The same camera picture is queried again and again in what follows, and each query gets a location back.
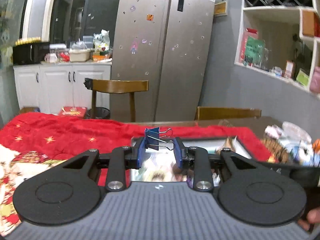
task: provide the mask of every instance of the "silver refrigerator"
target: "silver refrigerator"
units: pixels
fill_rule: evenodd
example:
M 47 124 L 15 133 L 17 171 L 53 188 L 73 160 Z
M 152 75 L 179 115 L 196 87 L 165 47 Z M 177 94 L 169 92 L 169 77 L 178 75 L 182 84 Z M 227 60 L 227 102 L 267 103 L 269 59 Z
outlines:
M 137 122 L 193 120 L 207 62 L 215 0 L 120 0 L 113 80 L 148 80 L 135 93 Z M 130 120 L 128 94 L 111 95 L 111 118 Z

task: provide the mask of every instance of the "human hand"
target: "human hand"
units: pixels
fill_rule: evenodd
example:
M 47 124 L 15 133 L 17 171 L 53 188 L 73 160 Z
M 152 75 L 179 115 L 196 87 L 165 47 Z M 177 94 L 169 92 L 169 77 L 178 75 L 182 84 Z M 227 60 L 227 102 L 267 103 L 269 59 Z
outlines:
M 320 223 L 320 207 L 312 209 L 307 215 L 307 221 L 300 219 L 298 224 L 304 229 L 309 230 L 310 224 Z

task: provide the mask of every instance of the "black circular disc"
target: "black circular disc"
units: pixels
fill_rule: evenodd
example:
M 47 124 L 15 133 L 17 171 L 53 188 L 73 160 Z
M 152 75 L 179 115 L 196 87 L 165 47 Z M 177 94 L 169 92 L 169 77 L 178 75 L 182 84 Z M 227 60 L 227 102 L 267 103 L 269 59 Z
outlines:
M 218 199 L 233 217 L 263 226 L 295 219 L 307 201 L 305 191 L 294 180 L 253 169 L 241 170 L 223 183 Z
M 43 225 L 61 225 L 84 217 L 99 200 L 100 190 L 93 180 L 68 171 L 55 178 L 28 179 L 13 195 L 19 217 Z

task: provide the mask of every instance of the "gray ribbed panel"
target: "gray ribbed panel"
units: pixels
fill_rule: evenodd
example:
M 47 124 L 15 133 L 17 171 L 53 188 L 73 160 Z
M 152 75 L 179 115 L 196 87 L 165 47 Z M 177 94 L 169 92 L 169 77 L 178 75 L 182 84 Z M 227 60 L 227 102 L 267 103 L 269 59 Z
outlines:
M 302 240 L 308 233 L 296 223 L 276 228 L 244 224 L 226 214 L 209 193 L 185 182 L 132 182 L 108 193 L 100 207 L 75 223 L 40 227 L 22 223 L 7 240 Z

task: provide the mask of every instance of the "cabinet door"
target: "cabinet door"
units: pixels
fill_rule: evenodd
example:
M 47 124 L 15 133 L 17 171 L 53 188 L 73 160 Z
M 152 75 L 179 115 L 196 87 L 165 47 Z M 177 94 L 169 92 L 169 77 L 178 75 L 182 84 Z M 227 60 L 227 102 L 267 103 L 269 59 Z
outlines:
M 84 86 L 84 78 L 110 80 L 111 66 L 107 64 L 73 65 L 75 83 L 73 85 L 73 95 L 75 106 L 91 108 L 92 91 Z M 110 109 L 110 96 L 105 93 L 97 93 L 96 106 Z
M 39 65 L 14 68 L 14 78 L 20 109 L 25 106 L 38 106 L 42 111 L 43 106 L 40 104 L 41 89 L 39 73 Z
M 58 114 L 62 107 L 73 106 L 72 66 L 40 67 L 44 112 Z

